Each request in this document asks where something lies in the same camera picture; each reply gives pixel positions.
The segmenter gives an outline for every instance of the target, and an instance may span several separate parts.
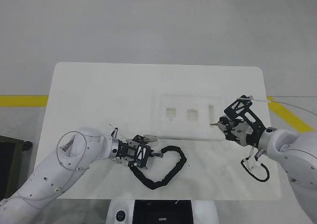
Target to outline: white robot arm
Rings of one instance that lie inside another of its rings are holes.
[[[117,131],[111,135],[92,128],[68,132],[75,133],[72,139],[63,147],[57,146],[16,193],[0,202],[0,224],[28,223],[71,188],[96,160],[126,157],[129,167],[145,167],[148,157],[162,157],[146,145],[157,140],[153,136],[136,136],[141,143],[128,140],[129,146],[116,138]]]
[[[278,162],[287,173],[299,205],[317,223],[317,132],[295,134],[266,128],[249,109],[251,105],[249,97],[238,98],[225,110],[227,116],[212,125],[217,125],[227,140],[257,148],[256,161],[266,155]]]

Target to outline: wire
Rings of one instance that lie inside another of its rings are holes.
[[[317,116],[317,114],[315,114],[314,112],[312,112],[312,111],[310,111],[310,110],[301,108],[301,107],[296,106],[296,105],[288,104],[288,103],[286,103],[286,102],[270,101],[270,100],[256,100],[255,98],[237,98],[237,100],[253,100],[253,101],[258,101],[258,102],[277,102],[277,103],[279,103],[279,104],[285,104],[285,105],[288,105],[288,106],[293,106],[294,108],[298,108],[298,109],[307,111],[308,113],[311,113],[311,114]]]
[[[70,134],[70,133],[78,133],[78,134],[80,134],[80,135],[84,138],[84,140],[85,140],[84,153],[82,154],[82,156],[81,156],[81,158],[80,158],[80,160],[79,160],[79,162],[78,162],[78,164],[76,165],[76,167],[75,167],[74,170],[65,167],[65,166],[63,165],[63,162],[60,161],[59,155],[58,155],[58,149],[59,149],[60,141],[61,141],[67,134]],[[59,139],[59,141],[58,141],[58,143],[57,143],[57,147],[56,147],[56,149],[55,149],[55,153],[57,154],[57,160],[58,160],[59,164],[60,164],[62,167],[64,167],[65,169],[67,169],[67,170],[76,171],[76,169],[78,168],[79,163],[81,162],[82,158],[84,157],[84,154],[85,154],[85,152],[86,152],[86,147],[87,147],[87,141],[86,141],[85,136],[84,136],[81,132],[78,132],[78,131],[76,131],[76,130],[71,130],[70,132],[65,133],[65,134]]]

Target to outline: yellow floor line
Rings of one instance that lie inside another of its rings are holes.
[[[274,98],[268,96],[268,100],[274,101]],[[295,114],[290,112],[287,108],[285,108],[282,104],[277,102],[270,102],[268,103],[268,107],[271,111],[278,115],[278,117],[282,118],[287,124],[295,128],[298,132],[311,132],[314,129],[302,121],[299,117]]]
[[[46,106],[48,96],[0,96],[0,106]]]
[[[274,99],[270,96],[268,96],[267,99],[274,101]],[[44,107],[46,106],[47,102],[48,96],[0,96],[0,106]],[[299,117],[290,112],[282,104],[270,102],[268,107],[298,132],[309,132],[313,130],[312,127],[303,122]]]

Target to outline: white table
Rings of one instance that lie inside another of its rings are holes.
[[[36,165],[60,136],[79,127],[94,127],[118,137],[160,136],[159,148],[181,147],[188,161],[165,187],[146,188],[129,168],[110,160],[94,162],[60,198],[275,200],[281,196],[277,164],[262,162],[271,179],[260,183],[240,161],[250,148],[224,140],[209,126],[241,95],[265,99],[262,71],[257,67],[182,66],[155,64],[58,63],[41,131]],[[266,103],[252,109],[270,126]],[[168,152],[155,158],[145,175],[161,180],[179,156]],[[264,172],[257,175],[264,177]]]

